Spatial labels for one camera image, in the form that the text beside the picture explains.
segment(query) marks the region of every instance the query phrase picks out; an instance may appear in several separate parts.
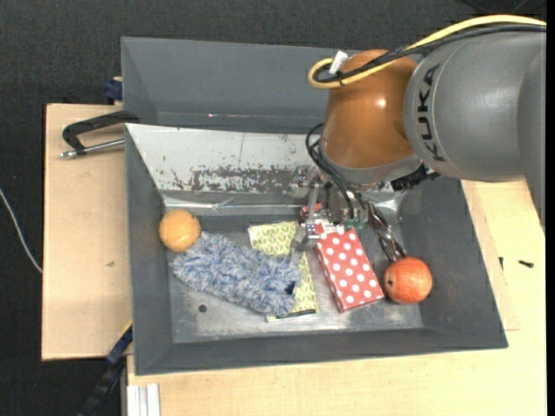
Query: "yellow patterned cloth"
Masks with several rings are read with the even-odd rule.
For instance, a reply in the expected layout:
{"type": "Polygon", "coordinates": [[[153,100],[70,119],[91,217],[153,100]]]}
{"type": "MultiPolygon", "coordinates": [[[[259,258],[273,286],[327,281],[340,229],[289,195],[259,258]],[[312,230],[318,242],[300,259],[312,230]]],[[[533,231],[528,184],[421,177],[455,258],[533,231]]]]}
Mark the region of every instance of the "yellow patterned cloth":
{"type": "MultiPolygon", "coordinates": [[[[297,222],[251,226],[249,227],[249,236],[252,248],[273,256],[289,254],[291,241],[295,237],[297,227],[297,222]]],[[[295,287],[295,306],[288,316],[302,315],[304,312],[316,313],[319,310],[306,254],[303,254],[298,268],[303,278],[295,287]]]]}

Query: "white object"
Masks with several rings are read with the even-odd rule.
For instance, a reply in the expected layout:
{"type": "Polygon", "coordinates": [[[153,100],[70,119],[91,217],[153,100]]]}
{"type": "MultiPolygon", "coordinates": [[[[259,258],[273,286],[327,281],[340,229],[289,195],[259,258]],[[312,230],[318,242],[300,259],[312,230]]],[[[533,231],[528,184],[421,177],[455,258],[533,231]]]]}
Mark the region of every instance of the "white object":
{"type": "Polygon", "coordinates": [[[156,383],[127,386],[127,416],[161,416],[160,386],[156,383]]]}
{"type": "Polygon", "coordinates": [[[161,416],[160,414],[160,386],[158,384],[147,385],[148,416],[161,416]]]}
{"type": "Polygon", "coordinates": [[[347,59],[349,58],[349,56],[347,55],[347,53],[344,53],[343,51],[337,51],[336,56],[333,59],[333,62],[330,65],[330,69],[328,70],[328,72],[330,74],[335,75],[337,71],[339,71],[339,68],[341,67],[341,65],[343,65],[347,59]]]}
{"type": "Polygon", "coordinates": [[[127,386],[127,416],[140,416],[140,388],[138,385],[127,386]]]}

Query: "red polka dot box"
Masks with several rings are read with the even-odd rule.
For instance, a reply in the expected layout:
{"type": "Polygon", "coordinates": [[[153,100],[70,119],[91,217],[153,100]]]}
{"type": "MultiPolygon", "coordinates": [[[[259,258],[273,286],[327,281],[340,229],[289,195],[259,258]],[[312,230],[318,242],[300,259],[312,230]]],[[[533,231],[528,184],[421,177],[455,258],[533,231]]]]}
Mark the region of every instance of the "red polka dot box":
{"type": "Polygon", "coordinates": [[[355,230],[317,224],[315,248],[339,311],[383,299],[384,294],[355,230]]]}

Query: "yellow cable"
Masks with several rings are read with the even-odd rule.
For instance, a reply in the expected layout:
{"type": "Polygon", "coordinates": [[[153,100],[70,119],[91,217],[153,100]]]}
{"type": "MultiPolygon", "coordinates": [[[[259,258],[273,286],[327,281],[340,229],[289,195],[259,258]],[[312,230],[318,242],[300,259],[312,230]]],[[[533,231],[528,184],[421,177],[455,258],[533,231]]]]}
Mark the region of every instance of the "yellow cable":
{"type": "MultiPolygon", "coordinates": [[[[547,23],[545,23],[545,22],[542,22],[540,20],[535,20],[535,19],[529,18],[529,17],[523,17],[523,16],[502,16],[502,15],[482,16],[482,17],[471,18],[470,20],[466,20],[464,22],[456,23],[452,26],[448,26],[444,29],[441,29],[441,30],[437,31],[434,34],[423,38],[419,42],[413,43],[412,45],[410,45],[408,47],[408,49],[416,48],[418,46],[422,46],[422,45],[425,45],[425,44],[430,43],[430,42],[435,42],[436,40],[440,40],[442,38],[450,36],[451,34],[457,32],[457,31],[461,31],[463,29],[469,29],[469,28],[473,28],[475,26],[481,26],[481,25],[485,25],[485,24],[494,24],[494,23],[520,23],[520,24],[531,24],[531,25],[536,25],[536,26],[547,26],[547,23]]],[[[376,66],[375,68],[368,69],[368,70],[366,70],[366,71],[364,71],[360,74],[352,75],[351,77],[347,77],[345,79],[342,79],[342,83],[343,83],[343,85],[349,85],[350,83],[354,83],[355,81],[359,81],[359,80],[361,80],[365,77],[368,77],[371,74],[374,74],[374,73],[380,71],[381,69],[386,68],[387,66],[389,66],[394,61],[395,60],[393,60],[392,62],[384,63],[383,65],[380,65],[380,66],[376,66]]],[[[316,63],[310,69],[310,71],[308,73],[308,80],[309,80],[309,84],[313,88],[316,88],[316,89],[333,89],[333,88],[340,88],[342,86],[342,84],[339,83],[339,81],[329,81],[329,82],[326,82],[326,83],[321,83],[321,82],[316,81],[314,79],[314,74],[320,68],[322,68],[324,66],[327,66],[327,65],[331,64],[332,62],[333,62],[333,58],[323,59],[320,62],[316,63]]]]}

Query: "black metal clamp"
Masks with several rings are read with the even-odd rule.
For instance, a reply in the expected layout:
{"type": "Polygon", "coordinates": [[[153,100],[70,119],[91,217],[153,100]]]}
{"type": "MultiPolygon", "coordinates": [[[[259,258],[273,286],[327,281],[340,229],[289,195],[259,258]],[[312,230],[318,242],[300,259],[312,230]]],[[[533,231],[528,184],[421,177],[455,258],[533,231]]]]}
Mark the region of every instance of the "black metal clamp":
{"type": "Polygon", "coordinates": [[[93,119],[87,119],[67,125],[63,130],[62,137],[68,145],[73,148],[73,150],[61,153],[61,157],[73,158],[94,151],[110,148],[112,146],[123,145],[124,139],[119,139],[101,143],[99,145],[84,146],[77,138],[80,134],[89,133],[90,131],[95,131],[105,127],[111,127],[119,123],[139,123],[139,117],[129,111],[118,111],[117,113],[101,115],[99,117],[94,117],[93,119]]]}

